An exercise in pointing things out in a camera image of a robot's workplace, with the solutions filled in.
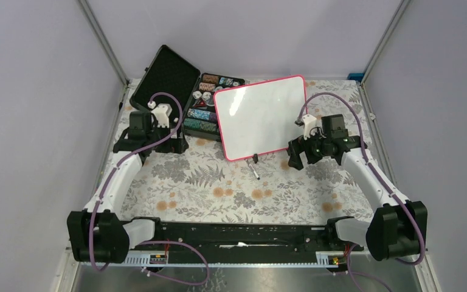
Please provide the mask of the whiteboard marker pen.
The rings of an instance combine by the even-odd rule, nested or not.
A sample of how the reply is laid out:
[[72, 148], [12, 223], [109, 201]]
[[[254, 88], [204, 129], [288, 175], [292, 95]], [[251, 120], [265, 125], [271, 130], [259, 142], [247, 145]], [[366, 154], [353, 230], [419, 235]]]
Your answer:
[[254, 166], [246, 159], [246, 164], [247, 166], [249, 167], [250, 171], [254, 174], [255, 178], [257, 180], [260, 180], [260, 176], [259, 174], [257, 173], [256, 169], [254, 168]]

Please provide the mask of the pink framed whiteboard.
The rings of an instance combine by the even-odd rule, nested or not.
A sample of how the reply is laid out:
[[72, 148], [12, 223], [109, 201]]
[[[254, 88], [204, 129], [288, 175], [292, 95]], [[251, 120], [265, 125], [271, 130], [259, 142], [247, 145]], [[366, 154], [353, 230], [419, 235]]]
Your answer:
[[301, 75], [222, 89], [213, 101], [228, 161], [284, 150], [303, 132], [295, 124], [306, 101]]

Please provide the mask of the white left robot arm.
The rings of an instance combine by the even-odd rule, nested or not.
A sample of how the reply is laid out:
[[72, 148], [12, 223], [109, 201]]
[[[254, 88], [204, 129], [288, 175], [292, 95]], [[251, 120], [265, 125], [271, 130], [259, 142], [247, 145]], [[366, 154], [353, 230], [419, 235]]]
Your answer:
[[144, 244], [150, 250], [164, 244], [164, 234], [153, 219], [119, 220], [119, 211], [135, 176], [158, 147], [168, 152], [183, 150], [183, 115], [170, 117], [168, 105], [150, 112], [132, 112], [130, 123], [112, 149], [112, 166], [95, 194], [81, 211], [67, 217], [74, 259], [92, 266], [122, 263], [128, 252]]

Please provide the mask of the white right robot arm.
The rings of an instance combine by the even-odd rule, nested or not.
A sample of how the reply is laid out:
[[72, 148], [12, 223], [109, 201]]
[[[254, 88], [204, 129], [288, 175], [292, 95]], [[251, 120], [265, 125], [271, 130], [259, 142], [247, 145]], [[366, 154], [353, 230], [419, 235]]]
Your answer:
[[412, 264], [421, 263], [426, 253], [426, 206], [411, 201], [393, 185], [372, 158], [363, 137], [349, 134], [343, 115], [318, 120], [306, 114], [295, 123], [303, 133], [288, 143], [288, 165], [303, 169], [302, 153], [308, 164], [334, 159], [351, 175], [373, 209], [369, 222], [351, 216], [329, 219], [326, 246], [338, 251], [353, 243], [366, 248], [377, 261], [396, 259], [405, 263], [406, 257], [417, 256]]

